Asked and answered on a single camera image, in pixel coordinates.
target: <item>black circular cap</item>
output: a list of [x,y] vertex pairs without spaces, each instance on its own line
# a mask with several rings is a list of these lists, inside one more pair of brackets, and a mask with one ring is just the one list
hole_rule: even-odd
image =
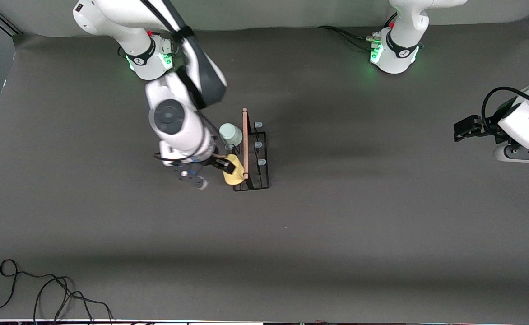
[[182,129],[184,107],[174,100],[166,99],[159,103],[154,112],[154,123],[158,130],[167,134],[176,134]]

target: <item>green led light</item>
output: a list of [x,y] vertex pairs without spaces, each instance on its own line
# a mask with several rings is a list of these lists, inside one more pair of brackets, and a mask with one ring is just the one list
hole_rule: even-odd
[[373,50],[373,54],[371,55],[371,62],[377,63],[379,62],[379,59],[381,58],[381,54],[383,53],[383,45],[379,44],[376,49]]
[[158,53],[158,57],[160,58],[162,65],[165,67],[165,69],[172,68],[172,58],[170,54],[160,54]]
[[130,61],[128,56],[126,56],[126,61],[128,61],[128,64],[130,65],[130,70],[134,71],[134,66],[132,66],[132,62]]
[[417,58],[417,52],[419,51],[419,46],[415,49],[415,54],[413,54],[413,58],[411,59],[411,63],[415,62],[415,58]]

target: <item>white wall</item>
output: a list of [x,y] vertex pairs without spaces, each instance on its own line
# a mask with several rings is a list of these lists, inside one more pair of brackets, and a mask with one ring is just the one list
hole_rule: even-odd
[[[0,12],[25,33],[52,37],[85,35],[71,10],[77,0],[0,0]],[[255,27],[376,26],[387,0],[172,0],[197,30]],[[529,0],[469,0],[432,10],[432,24],[502,23],[529,17]]]

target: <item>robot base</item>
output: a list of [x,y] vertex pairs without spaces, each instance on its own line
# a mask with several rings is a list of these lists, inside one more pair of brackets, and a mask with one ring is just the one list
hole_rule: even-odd
[[169,39],[164,39],[158,35],[152,35],[154,42],[154,53],[149,60],[142,65],[138,65],[126,56],[130,69],[136,72],[136,75],[143,80],[155,80],[160,78],[166,71],[172,69],[172,44]]
[[499,161],[528,163],[529,149],[523,148],[520,144],[502,144],[495,148],[493,156]]
[[[373,33],[374,37],[380,37],[381,40],[385,40],[387,33],[391,30],[390,27],[385,27],[382,30]],[[388,74],[400,74],[409,68],[409,66],[415,62],[415,56],[419,51],[417,47],[412,53],[407,50],[407,57],[398,58],[395,51],[393,51],[387,42],[381,42],[379,46],[373,50],[369,62],[378,66],[381,70]]]

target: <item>black cable tangle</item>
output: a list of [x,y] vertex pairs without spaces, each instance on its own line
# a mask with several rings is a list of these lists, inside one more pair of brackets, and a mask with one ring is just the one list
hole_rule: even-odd
[[[12,263],[12,265],[14,266],[14,273],[13,274],[7,274],[6,272],[4,272],[4,267],[6,266],[7,263]],[[13,281],[12,281],[10,296],[8,296],[8,299],[6,300],[6,302],[4,302],[4,304],[0,306],[0,309],[4,308],[10,302],[12,297],[14,296],[15,284],[16,284],[16,282],[18,280],[18,275],[19,274],[24,274],[24,275],[30,276],[31,278],[36,278],[36,279],[45,278],[46,276],[52,277],[50,280],[48,280],[48,282],[46,282],[42,286],[42,288],[40,289],[40,292],[38,292],[38,295],[36,296],[36,302],[34,304],[34,311],[33,311],[33,322],[36,325],[37,325],[37,323],[36,323],[36,311],[37,311],[38,305],[40,303],[40,298],[42,297],[42,292],[44,291],[46,286],[48,286],[52,282],[56,282],[64,290],[64,298],[62,299],[62,303],[60,304],[60,307],[58,308],[58,311],[56,312],[56,315],[54,316],[54,324],[56,324],[56,322],[58,320],[58,317],[60,317],[60,314],[64,310],[64,307],[73,299],[81,300],[83,302],[84,308],[86,309],[86,314],[88,315],[88,318],[90,319],[90,321],[94,321],[94,318],[92,316],[92,313],[90,312],[90,309],[88,308],[88,303],[103,305],[106,308],[106,312],[108,313],[108,319],[110,319],[110,324],[112,323],[112,319],[114,319],[114,316],[112,316],[112,311],[110,310],[108,305],[105,304],[104,302],[85,298],[85,296],[82,294],[82,292],[80,292],[78,290],[76,290],[74,292],[71,291],[68,288],[68,281],[72,282],[72,279],[70,277],[68,277],[68,276],[56,276],[56,275],[54,275],[52,273],[44,274],[44,275],[35,275],[35,274],[31,274],[31,273],[26,272],[26,271],[19,271],[18,270],[18,264],[12,259],[5,259],[4,261],[2,261],[2,263],[0,264],[0,274],[2,274],[2,276],[5,276],[7,278],[11,278],[11,277],[14,278]]]
[[487,109],[487,103],[489,101],[489,99],[491,98],[491,96],[495,93],[497,93],[498,91],[500,90],[507,90],[507,91],[510,91],[512,93],[515,93],[516,95],[518,96],[521,96],[525,99],[527,99],[529,101],[529,95],[524,93],[523,91],[520,91],[520,90],[517,90],[515,88],[512,88],[512,87],[497,87],[495,89],[493,89],[492,91],[490,91],[487,96],[485,96],[485,99],[483,100],[483,104],[481,105],[481,120],[483,121],[483,124],[485,124],[485,126],[487,127],[487,130],[489,131],[490,134],[492,134],[493,136],[495,136],[496,138],[499,137],[499,135],[497,135],[497,132],[495,132],[490,126],[489,126],[489,123],[487,121],[487,116],[485,115],[485,110]]

